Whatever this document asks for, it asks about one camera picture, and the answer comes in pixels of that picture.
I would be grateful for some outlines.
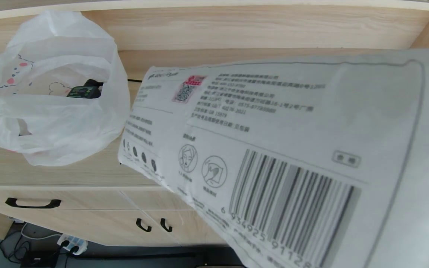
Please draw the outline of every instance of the power strip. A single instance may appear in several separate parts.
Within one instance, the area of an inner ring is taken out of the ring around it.
[[[79,249],[73,253],[74,255],[80,255],[84,253],[87,250],[87,246],[89,244],[89,242],[85,241],[84,239],[80,239],[75,236],[70,236],[68,234],[62,234],[57,241],[57,244],[60,246],[64,241],[69,242],[68,246],[63,247],[66,251],[70,251],[75,246],[79,247]]]

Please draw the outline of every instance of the cartoon print on bag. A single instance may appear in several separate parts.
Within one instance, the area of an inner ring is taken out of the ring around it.
[[[70,90],[71,88],[64,85],[63,83],[52,82],[49,84],[49,95],[65,96]]]
[[[19,83],[19,73],[27,68],[30,68],[32,70],[32,66],[34,65],[34,61],[29,61],[26,59],[23,59],[21,55],[18,54],[18,58],[20,59],[18,65],[14,67],[13,72],[11,73],[11,77],[9,77],[0,88],[7,88],[11,86],[15,86]]]

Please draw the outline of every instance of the qr code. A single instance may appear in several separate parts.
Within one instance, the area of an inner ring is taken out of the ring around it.
[[[206,76],[192,75],[180,86],[180,89],[175,93],[172,101],[188,103],[192,93],[196,87],[201,85]]]
[[[188,99],[191,96],[191,93],[193,92],[194,88],[196,86],[194,85],[187,85],[183,83],[183,85],[180,87],[180,90],[178,90],[177,94],[173,98],[174,102],[188,102]]]

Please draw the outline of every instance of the barcode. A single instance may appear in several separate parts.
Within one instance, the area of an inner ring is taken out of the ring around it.
[[[229,212],[321,267],[354,187],[247,150]]]

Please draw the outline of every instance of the white power cord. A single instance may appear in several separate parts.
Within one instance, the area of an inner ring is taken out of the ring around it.
[[[32,240],[43,240],[43,239],[48,239],[48,238],[50,238],[50,237],[54,237],[54,236],[61,236],[61,234],[52,234],[52,235],[50,235],[50,236],[45,236],[45,237],[30,237],[30,236],[26,236],[25,234],[24,234],[24,228],[26,228],[26,225],[27,225],[28,223],[26,222],[25,224],[24,224],[24,226],[22,227],[22,229],[21,229],[21,235],[22,236],[24,236],[25,238],[27,238],[27,239],[32,239]]]

